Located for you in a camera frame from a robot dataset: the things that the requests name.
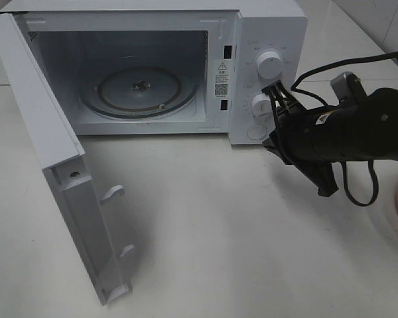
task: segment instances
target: control panel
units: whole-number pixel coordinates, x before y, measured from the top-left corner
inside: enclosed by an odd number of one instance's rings
[[[295,80],[306,17],[243,18],[237,45],[231,144],[260,144],[274,129],[270,99],[262,89],[281,80]]]

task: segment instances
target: white microwave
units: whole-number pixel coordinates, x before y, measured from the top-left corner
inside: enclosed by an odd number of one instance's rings
[[[260,144],[307,19],[293,0],[13,0],[0,55],[38,160],[102,304],[131,290],[77,135],[225,133]]]

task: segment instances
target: qr code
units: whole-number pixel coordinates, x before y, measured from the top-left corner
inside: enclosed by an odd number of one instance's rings
[[[215,96],[227,95],[228,84],[215,84]]]

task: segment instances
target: open microwave door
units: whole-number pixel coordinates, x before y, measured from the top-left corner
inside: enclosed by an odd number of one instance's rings
[[[113,248],[101,206],[123,187],[99,199],[84,162],[84,149],[40,69],[17,15],[0,15],[0,55],[43,174],[102,304],[131,289],[134,246]]]

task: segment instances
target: white knob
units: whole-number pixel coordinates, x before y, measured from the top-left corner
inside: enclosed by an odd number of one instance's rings
[[[270,98],[265,94],[256,95],[251,102],[252,114],[263,117],[271,112]]]
[[[275,50],[270,50],[258,56],[258,74],[265,79],[275,78],[283,71],[283,56]]]

